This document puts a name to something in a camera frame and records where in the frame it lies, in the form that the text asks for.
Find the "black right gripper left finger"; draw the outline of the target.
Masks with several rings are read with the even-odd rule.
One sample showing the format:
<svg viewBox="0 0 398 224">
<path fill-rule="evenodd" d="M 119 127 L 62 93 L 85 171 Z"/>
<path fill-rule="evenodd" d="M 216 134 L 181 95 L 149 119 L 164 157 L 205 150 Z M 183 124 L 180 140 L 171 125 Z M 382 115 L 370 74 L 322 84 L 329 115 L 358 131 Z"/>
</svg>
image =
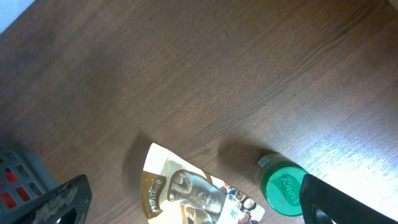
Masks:
<svg viewBox="0 0 398 224">
<path fill-rule="evenodd" d="M 5 214 L 1 224 L 84 224 L 91 199 L 88 178 L 81 174 Z"/>
</svg>

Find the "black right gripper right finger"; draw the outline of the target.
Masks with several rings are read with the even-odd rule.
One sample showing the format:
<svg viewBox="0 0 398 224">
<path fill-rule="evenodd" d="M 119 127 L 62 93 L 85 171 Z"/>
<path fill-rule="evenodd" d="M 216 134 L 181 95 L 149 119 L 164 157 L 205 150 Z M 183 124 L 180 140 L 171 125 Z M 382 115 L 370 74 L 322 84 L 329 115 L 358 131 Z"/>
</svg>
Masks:
<svg viewBox="0 0 398 224">
<path fill-rule="evenodd" d="M 397 224 L 311 174 L 304 175 L 300 204 L 305 224 Z"/>
</svg>

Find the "green lid jar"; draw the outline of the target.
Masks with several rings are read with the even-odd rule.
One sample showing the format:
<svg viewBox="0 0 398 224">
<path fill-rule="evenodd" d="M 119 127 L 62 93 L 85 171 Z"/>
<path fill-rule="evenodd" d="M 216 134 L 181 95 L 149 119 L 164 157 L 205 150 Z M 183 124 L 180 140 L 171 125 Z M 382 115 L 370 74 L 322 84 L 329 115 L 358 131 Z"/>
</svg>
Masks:
<svg viewBox="0 0 398 224">
<path fill-rule="evenodd" d="M 302 215 L 300 189 L 308 172 L 279 153 L 262 156 L 254 168 L 254 180 L 268 204 L 288 217 Z"/>
</svg>

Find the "grey plastic basket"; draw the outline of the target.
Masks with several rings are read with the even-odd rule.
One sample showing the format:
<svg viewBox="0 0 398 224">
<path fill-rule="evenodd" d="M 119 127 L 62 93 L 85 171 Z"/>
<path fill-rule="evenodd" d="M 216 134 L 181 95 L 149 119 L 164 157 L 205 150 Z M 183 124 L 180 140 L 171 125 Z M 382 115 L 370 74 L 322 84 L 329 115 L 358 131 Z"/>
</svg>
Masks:
<svg viewBox="0 0 398 224">
<path fill-rule="evenodd" d="M 1 218 L 56 186 L 36 153 L 23 147 L 1 147 Z"/>
</svg>

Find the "orange pasta packet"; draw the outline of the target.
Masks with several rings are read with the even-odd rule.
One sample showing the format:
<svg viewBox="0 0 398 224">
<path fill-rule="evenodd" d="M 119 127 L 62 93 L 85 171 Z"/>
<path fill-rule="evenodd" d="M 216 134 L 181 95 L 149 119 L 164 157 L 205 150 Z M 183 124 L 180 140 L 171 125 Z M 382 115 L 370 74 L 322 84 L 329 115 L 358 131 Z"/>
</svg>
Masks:
<svg viewBox="0 0 398 224">
<path fill-rule="evenodd" d="M 35 182 L 20 176 L 11 168 L 1 173 L 1 205 L 12 210 L 39 198 L 42 191 Z"/>
</svg>

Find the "mushroom snack pouch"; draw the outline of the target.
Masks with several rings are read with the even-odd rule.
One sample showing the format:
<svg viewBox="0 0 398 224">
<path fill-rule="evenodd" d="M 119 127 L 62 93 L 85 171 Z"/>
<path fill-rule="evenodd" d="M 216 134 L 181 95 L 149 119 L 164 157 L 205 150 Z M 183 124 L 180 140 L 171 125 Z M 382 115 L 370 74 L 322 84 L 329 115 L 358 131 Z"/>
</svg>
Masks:
<svg viewBox="0 0 398 224">
<path fill-rule="evenodd" d="M 156 143 L 147 153 L 140 194 L 149 224 L 255 224 L 265 213 L 238 189 Z"/>
</svg>

